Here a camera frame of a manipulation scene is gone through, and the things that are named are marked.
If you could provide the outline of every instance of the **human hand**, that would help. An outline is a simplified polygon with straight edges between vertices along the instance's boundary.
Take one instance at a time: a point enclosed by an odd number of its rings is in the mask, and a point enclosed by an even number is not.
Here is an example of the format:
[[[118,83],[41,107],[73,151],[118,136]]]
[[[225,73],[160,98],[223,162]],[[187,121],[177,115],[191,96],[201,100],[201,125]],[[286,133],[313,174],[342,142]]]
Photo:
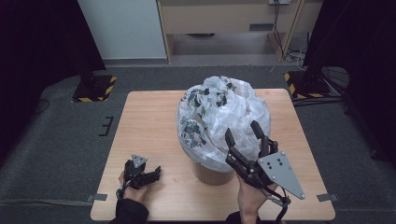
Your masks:
[[[125,180],[124,180],[124,172],[122,171],[119,177],[119,181],[121,185],[123,186]],[[128,186],[123,194],[123,199],[131,199],[134,200],[138,203],[143,203],[143,200],[145,198],[145,194],[148,191],[149,186],[143,186],[141,189],[133,189],[130,186]]]
[[[270,195],[265,190],[256,189],[245,183],[245,180],[236,175],[239,181],[238,191],[238,206],[243,224],[256,223],[259,216],[259,209],[267,201],[267,195]],[[268,186],[269,189],[275,190],[277,184]]]

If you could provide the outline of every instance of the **wooden table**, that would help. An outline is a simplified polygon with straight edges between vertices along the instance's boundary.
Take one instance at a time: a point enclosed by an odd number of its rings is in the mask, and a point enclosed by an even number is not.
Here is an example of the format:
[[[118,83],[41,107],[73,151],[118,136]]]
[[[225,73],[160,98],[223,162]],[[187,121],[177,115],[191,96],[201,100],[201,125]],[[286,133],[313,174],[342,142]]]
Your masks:
[[[327,193],[318,167],[304,136],[289,93],[281,89],[255,90],[265,99],[272,115],[271,138],[279,150],[288,154],[291,166],[302,185],[305,200],[289,194],[291,204],[284,220],[331,220],[332,203],[318,201]],[[185,91],[133,91],[128,95],[120,125],[110,150],[97,193],[107,194],[106,201],[93,203],[93,220],[115,216],[118,177],[131,154],[148,158],[146,172],[163,168],[160,181],[148,192],[145,206],[148,220],[209,221],[225,220],[238,210],[237,179],[222,186],[208,186],[193,174],[191,160],[185,155],[176,131],[177,105]],[[263,220],[274,220],[281,208],[267,202],[260,210]]]

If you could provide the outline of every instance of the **power outlet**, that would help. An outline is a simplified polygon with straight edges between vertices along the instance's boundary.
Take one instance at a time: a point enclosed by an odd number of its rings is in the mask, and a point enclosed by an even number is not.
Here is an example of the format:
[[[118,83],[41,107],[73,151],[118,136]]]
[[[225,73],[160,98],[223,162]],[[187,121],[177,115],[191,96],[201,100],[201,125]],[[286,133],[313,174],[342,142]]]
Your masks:
[[[276,0],[269,0],[270,5],[274,5],[275,3],[276,3]],[[281,4],[281,5],[287,5],[287,4],[291,3],[291,0],[277,0],[277,3]]]

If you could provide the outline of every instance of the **black curtain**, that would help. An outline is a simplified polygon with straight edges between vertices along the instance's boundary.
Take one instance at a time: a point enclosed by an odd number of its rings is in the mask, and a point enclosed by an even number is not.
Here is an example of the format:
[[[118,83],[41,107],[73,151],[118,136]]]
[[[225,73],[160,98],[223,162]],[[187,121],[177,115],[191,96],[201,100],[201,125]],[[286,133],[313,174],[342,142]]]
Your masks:
[[[324,0],[304,65],[345,68],[346,101],[374,148],[396,164],[396,2]]]
[[[0,161],[41,92],[87,70],[105,66],[77,0],[0,0]]]

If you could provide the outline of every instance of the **floor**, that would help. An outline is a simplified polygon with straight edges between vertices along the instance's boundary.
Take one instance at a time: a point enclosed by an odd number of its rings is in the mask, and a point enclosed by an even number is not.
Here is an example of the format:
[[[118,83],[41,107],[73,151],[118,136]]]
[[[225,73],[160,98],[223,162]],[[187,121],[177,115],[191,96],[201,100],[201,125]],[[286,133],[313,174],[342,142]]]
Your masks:
[[[290,49],[306,50],[306,34],[295,34]],[[106,66],[234,66],[234,65],[292,65],[299,52],[291,52],[286,61],[279,62],[266,32],[214,34],[208,36],[177,35],[171,62],[161,60],[107,61]]]

